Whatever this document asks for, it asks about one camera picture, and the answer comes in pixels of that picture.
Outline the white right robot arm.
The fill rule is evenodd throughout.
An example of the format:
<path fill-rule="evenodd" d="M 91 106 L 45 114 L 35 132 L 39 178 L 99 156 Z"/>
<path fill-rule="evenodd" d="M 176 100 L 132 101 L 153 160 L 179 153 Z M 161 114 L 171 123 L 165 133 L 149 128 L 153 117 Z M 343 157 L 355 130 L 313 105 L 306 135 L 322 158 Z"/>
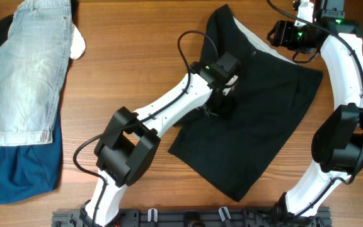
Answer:
<path fill-rule="evenodd" d="M 322 16 L 301 26 L 280 20 L 267 39 L 297 54 L 321 55 L 333 90 L 335 110 L 313 136 L 309 168 L 272 210 L 273 223 L 299 224 L 314 218 L 328 195 L 363 169 L 362 31 L 357 21 Z"/>

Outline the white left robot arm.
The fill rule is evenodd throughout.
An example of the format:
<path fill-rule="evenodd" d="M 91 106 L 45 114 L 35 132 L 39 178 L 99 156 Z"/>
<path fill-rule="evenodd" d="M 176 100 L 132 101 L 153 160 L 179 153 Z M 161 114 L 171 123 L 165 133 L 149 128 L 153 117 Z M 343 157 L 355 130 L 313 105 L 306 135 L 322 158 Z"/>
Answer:
<path fill-rule="evenodd" d="M 97 136 L 94 154 L 99 178 L 92 199 L 81 208 L 85 226 L 107 226 L 119 212 L 127 187 L 151 166 L 162 135 L 187 113 L 210 98 L 219 102 L 238 80 L 238 61 L 194 62 L 169 92 L 131 112 L 118 109 L 104 133 Z"/>

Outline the black shorts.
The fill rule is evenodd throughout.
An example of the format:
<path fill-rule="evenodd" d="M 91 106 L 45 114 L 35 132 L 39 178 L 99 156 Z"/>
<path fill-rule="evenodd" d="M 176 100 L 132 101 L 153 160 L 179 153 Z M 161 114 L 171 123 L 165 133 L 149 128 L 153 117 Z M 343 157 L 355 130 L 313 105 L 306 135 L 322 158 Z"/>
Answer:
<path fill-rule="evenodd" d="M 236 105 L 227 117 L 193 110 L 179 121 L 169 152 L 215 188 L 240 201 L 306 115 L 323 78 L 271 49 L 241 24 L 228 5 L 207 22 L 204 61 L 230 52 L 241 61 L 229 93 Z"/>

